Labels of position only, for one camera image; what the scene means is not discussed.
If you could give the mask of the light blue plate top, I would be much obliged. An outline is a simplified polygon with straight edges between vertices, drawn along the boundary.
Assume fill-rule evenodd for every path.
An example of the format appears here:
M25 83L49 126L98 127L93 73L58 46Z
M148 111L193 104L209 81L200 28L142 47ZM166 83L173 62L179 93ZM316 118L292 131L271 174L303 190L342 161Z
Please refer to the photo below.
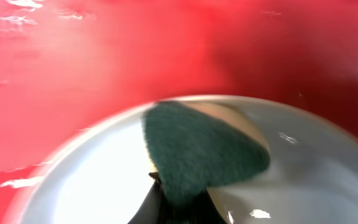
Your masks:
M267 140L269 168L253 179L208 189L227 223L358 223L358 140L303 110L230 95L178 101L219 103L245 115ZM142 117L154 103L105 119L59 149L17 190L4 223L128 223L157 172ZM179 210L166 200L166 223Z

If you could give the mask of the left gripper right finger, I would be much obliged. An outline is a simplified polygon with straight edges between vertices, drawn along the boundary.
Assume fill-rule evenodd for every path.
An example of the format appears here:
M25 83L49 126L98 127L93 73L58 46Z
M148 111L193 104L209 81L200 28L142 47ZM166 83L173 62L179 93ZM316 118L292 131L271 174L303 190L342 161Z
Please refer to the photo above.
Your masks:
M206 189L183 196L178 204L179 224L226 224Z

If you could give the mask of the yellow green sponge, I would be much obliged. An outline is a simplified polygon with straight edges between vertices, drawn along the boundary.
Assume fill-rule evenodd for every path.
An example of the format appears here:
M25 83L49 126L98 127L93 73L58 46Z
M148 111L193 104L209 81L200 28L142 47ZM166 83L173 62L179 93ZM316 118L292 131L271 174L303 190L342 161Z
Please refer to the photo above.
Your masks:
M184 207L210 187L249 180L270 165L269 144L239 110L161 101L142 117L144 139L167 200Z

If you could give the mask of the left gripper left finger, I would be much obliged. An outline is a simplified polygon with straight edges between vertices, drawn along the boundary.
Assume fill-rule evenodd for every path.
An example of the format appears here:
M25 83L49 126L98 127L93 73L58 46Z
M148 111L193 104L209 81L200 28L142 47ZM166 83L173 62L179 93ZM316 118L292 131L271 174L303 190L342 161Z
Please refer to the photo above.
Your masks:
M150 172L149 176L154 183L128 224L165 224L167 221L166 198L159 172Z

